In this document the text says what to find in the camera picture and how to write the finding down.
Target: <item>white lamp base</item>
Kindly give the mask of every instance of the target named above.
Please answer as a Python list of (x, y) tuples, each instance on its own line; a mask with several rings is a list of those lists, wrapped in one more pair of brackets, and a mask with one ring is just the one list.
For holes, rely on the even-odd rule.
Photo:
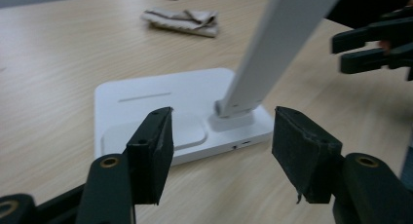
[(218, 118), (234, 73), (226, 68), (108, 82), (94, 93), (94, 156), (122, 153), (146, 115), (171, 106), (173, 165), (246, 147), (271, 138), (273, 118), (262, 107)]

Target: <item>table surface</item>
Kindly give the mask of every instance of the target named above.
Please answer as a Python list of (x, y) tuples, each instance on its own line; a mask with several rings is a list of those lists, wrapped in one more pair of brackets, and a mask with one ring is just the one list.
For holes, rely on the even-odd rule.
[[(0, 10), (0, 197), (41, 204), (85, 182), (94, 160), (94, 89), (107, 81), (236, 70), (268, 0), (68, 0)], [(148, 26), (150, 7), (219, 12), (205, 38)], [(406, 68), (338, 72), (324, 20), (264, 101), (302, 111), (344, 144), (400, 173), (413, 120)], [(297, 205), (271, 142), (171, 168), (159, 206), (137, 223), (333, 223), (331, 205)]]

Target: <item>white plastic base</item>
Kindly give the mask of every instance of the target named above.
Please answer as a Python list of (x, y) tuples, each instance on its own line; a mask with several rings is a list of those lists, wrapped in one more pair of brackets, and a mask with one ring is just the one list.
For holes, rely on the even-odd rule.
[(274, 120), (262, 106), (237, 118), (215, 115), (215, 101), (233, 76), (215, 68), (100, 85), (94, 94), (94, 156), (122, 153), (146, 115), (167, 106), (173, 108), (173, 165), (268, 140)]

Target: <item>desk lamp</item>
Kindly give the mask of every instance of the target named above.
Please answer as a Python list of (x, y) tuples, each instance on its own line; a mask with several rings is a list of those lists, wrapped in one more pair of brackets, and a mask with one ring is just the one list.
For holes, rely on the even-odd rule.
[(225, 68), (104, 83), (94, 94), (94, 156), (120, 153), (146, 115), (170, 106), (173, 165), (271, 138), (262, 100), (337, 0), (271, 0), (236, 74)]

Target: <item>wooden table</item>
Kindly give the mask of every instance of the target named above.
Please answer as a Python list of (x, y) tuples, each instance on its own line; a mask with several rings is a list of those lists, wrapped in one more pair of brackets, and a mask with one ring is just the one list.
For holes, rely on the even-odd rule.
[[(236, 70), (268, 0), (69, 0), (0, 10), (0, 197), (37, 204), (84, 183), (94, 160), (94, 89), (107, 81), (211, 67)], [(155, 29), (150, 7), (219, 12), (210, 39)], [(324, 20), (264, 105), (304, 112), (399, 174), (413, 120), (406, 69), (338, 72)], [(296, 204), (271, 142), (170, 170), (137, 223), (333, 223), (330, 205)]]

